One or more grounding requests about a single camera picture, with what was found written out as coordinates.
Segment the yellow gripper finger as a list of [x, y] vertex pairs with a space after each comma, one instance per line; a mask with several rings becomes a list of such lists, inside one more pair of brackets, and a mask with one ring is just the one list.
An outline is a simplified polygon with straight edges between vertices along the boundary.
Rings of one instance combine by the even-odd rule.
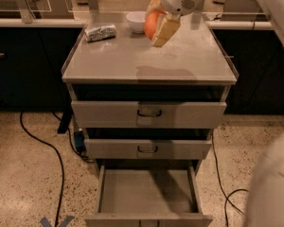
[[177, 32], [180, 24], [179, 16], [161, 14], [157, 20], [155, 33], [151, 39], [151, 45], [155, 47], [164, 46]]
[[162, 12], [162, 4], [161, 0], [151, 0], [147, 10], [146, 10], [146, 16], [151, 15], [153, 12]]

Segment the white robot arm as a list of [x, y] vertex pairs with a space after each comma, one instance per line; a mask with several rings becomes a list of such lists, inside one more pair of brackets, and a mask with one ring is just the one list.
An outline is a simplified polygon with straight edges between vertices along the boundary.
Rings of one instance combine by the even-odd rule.
[[[284, 46], [284, 0], [256, 0]], [[254, 168], [242, 227], [284, 227], [284, 133]]]

